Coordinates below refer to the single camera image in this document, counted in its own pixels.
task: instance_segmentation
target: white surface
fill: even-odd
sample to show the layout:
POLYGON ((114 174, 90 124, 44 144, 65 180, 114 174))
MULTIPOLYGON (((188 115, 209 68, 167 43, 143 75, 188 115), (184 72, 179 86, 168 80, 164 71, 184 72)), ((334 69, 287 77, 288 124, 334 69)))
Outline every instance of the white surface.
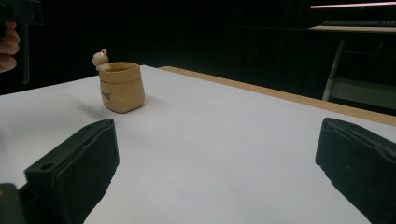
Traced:
POLYGON ((325 117, 396 128, 142 66, 143 107, 107 110, 99 78, 0 96, 0 183, 114 119, 120 166, 86 223, 369 223, 315 164, 325 117))

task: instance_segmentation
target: finger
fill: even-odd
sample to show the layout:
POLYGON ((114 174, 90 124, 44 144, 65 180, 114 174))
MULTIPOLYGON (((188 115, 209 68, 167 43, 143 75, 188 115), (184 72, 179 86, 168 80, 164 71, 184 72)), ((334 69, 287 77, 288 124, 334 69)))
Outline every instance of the finger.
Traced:
POLYGON ((8 29, 15 29, 17 27, 17 23, 15 21, 4 21, 4 25, 8 29))
POLYGON ((16 66, 17 60, 13 57, 6 54, 0 54, 0 73, 14 69, 16 66))
POLYGON ((15 44, 8 44, 4 39, 0 40, 0 53, 14 55, 20 51, 20 46, 15 44))
POLYGON ((11 45, 18 45, 21 40, 14 29, 6 29, 4 33, 4 41, 11 45))

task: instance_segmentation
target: tan pot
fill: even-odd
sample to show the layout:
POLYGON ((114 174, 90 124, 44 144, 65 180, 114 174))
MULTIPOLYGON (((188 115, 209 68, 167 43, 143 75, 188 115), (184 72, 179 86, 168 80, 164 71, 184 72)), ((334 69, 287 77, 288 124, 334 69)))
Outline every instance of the tan pot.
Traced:
POLYGON ((126 113, 142 106, 145 91, 139 64, 110 63, 110 66, 106 71, 99 71, 105 106, 117 113, 126 113))

